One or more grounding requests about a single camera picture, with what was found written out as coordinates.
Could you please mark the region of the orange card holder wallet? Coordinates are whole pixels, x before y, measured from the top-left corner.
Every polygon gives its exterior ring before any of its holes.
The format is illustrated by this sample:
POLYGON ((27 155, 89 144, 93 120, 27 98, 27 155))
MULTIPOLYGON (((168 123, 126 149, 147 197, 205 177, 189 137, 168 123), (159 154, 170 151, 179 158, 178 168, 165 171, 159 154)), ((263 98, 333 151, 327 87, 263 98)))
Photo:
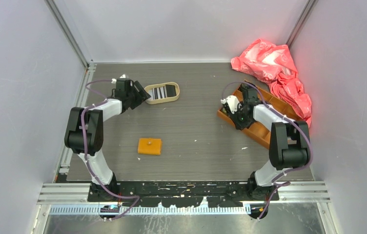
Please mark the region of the orange card holder wallet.
POLYGON ((140 138, 138 154, 160 156, 162 143, 162 140, 158 138, 140 138))

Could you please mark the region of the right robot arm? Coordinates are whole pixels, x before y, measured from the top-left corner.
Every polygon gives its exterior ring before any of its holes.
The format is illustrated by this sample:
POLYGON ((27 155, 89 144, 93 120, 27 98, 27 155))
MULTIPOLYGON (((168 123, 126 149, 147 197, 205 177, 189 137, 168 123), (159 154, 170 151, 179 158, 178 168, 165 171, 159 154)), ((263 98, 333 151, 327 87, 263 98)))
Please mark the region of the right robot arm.
POLYGON ((285 174, 310 163, 308 125, 277 111, 264 100, 257 86, 243 81, 240 88, 243 100, 235 98, 229 103, 229 116, 235 128, 244 130, 258 122, 270 131, 269 160, 248 179, 249 197, 260 200, 267 189, 278 187, 276 181, 285 174))

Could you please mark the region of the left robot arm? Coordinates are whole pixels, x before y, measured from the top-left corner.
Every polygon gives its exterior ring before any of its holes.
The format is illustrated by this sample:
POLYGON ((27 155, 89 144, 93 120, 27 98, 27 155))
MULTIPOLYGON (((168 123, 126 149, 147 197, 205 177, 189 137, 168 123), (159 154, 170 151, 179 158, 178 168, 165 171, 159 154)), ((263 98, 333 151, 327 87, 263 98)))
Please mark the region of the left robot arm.
POLYGON ((64 144, 82 159, 101 197, 113 201, 119 197, 119 188, 116 176, 107 165, 102 151, 103 124, 128 109, 137 108, 150 95, 138 81, 125 76, 113 78, 109 83, 114 85, 110 96, 96 92, 103 98, 100 103, 70 110, 64 144))

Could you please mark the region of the stack of striped cards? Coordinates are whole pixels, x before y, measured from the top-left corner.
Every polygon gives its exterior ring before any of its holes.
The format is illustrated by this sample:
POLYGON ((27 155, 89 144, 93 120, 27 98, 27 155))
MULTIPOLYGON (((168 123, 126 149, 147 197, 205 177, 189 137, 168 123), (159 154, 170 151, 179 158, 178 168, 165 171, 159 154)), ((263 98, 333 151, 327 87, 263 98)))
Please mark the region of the stack of striped cards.
POLYGON ((150 90, 153 100, 159 100, 166 98, 165 96, 165 86, 155 87, 150 90))

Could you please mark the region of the black card in tray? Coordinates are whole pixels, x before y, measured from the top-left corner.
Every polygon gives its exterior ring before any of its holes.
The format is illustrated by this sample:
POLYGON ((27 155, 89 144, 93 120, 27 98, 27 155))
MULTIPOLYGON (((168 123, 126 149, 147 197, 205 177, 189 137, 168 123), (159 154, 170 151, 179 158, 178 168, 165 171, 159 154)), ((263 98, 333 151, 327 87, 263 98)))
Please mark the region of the black card in tray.
POLYGON ((167 84, 165 86, 165 96, 167 98, 175 97, 177 95, 176 93, 176 87, 175 85, 167 84))

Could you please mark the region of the beige oval tray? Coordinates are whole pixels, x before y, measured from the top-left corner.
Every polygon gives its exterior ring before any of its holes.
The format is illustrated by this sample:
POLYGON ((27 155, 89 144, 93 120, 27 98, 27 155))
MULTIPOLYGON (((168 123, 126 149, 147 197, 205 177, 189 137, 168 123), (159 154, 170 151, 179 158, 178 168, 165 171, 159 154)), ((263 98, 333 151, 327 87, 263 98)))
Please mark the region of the beige oval tray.
POLYGON ((180 96, 179 85, 175 82, 152 84, 144 87, 150 95, 146 103, 150 105, 176 101, 180 96))

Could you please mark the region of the orange compartment organizer box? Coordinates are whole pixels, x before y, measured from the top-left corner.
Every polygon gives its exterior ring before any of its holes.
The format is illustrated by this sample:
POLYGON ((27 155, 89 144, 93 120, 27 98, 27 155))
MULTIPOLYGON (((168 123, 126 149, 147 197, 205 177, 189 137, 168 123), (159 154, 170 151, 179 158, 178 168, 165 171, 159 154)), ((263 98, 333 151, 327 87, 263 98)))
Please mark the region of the orange compartment organizer box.
MULTIPOLYGON (((249 128, 241 131, 265 148, 269 149, 270 147, 272 123, 288 123, 287 119, 292 121, 302 120, 301 117, 294 113, 293 108, 280 98, 246 80, 239 83, 240 86, 230 95, 236 96, 240 103, 252 106, 253 118, 255 120, 249 128)), ((227 114, 223 105, 218 110, 217 115, 235 127, 233 122, 235 120, 234 114, 227 114)))

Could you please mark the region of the pink plastic bag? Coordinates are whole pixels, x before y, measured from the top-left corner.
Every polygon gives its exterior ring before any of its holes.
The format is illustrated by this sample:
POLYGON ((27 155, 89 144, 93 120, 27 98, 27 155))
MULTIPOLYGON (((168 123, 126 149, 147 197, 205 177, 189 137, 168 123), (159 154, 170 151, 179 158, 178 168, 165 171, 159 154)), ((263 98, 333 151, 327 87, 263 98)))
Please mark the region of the pink plastic bag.
POLYGON ((235 71, 249 74, 269 86, 270 92, 288 103, 308 125, 312 121, 311 99, 298 78, 298 70, 286 44, 257 39, 230 61, 235 71))

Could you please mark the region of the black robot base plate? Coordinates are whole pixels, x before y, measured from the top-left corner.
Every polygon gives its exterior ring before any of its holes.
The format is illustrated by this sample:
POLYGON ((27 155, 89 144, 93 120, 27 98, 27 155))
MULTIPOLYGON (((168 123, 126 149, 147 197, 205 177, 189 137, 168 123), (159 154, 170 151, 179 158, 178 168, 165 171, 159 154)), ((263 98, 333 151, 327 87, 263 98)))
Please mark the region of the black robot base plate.
POLYGON ((257 201, 266 203, 269 198, 279 200, 279 195, 272 195, 274 187, 255 187, 251 181, 120 181, 118 182, 121 198, 110 196, 105 191, 97 191, 94 184, 89 187, 89 202, 122 202, 129 206, 134 199, 125 196, 139 196, 137 207, 166 208, 199 207, 202 200, 210 208, 240 207, 243 202, 257 201))

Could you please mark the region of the aluminium front rail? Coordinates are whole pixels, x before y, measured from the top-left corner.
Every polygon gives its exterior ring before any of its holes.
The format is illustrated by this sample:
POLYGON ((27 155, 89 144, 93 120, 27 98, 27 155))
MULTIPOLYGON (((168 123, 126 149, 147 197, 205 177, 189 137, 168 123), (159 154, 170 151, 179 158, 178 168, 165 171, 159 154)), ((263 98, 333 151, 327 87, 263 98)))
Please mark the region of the aluminium front rail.
POLYGON ((249 192, 243 181, 122 181, 120 197, 104 199, 90 183, 44 184, 39 205, 51 215, 249 215, 265 217, 266 203, 328 203, 321 181, 293 181, 278 190, 249 192))

